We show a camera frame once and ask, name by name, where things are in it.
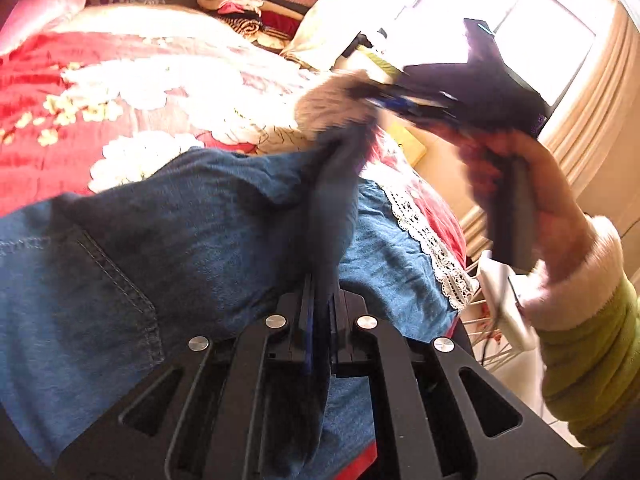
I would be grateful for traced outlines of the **green fleece sleeve forearm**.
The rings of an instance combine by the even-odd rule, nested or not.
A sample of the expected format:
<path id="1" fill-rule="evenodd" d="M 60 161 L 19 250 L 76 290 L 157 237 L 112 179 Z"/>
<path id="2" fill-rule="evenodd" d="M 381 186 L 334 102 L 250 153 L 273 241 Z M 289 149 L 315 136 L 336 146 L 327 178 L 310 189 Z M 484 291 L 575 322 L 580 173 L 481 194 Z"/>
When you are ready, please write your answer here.
<path id="1" fill-rule="evenodd" d="M 594 241 L 578 268 L 553 283 L 539 261 L 521 298 L 546 367 L 544 403 L 584 448 L 602 450 L 639 406 L 639 297 L 613 223 L 589 223 Z"/>

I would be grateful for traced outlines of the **right hand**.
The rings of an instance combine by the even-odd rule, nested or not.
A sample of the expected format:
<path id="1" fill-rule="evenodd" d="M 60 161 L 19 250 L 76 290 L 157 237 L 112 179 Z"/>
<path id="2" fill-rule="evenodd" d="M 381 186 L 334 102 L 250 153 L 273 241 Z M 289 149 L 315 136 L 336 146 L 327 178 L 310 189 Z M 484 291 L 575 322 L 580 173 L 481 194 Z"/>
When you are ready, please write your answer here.
<path id="1" fill-rule="evenodd" d="M 474 200 L 484 209 L 502 177 L 489 156 L 524 159 L 535 199 L 535 252 L 546 266 L 548 282 L 563 281 L 580 267 L 593 244 L 593 230 L 558 163 L 543 145 L 518 130 L 466 136 L 442 122 L 427 130 L 458 149 Z"/>

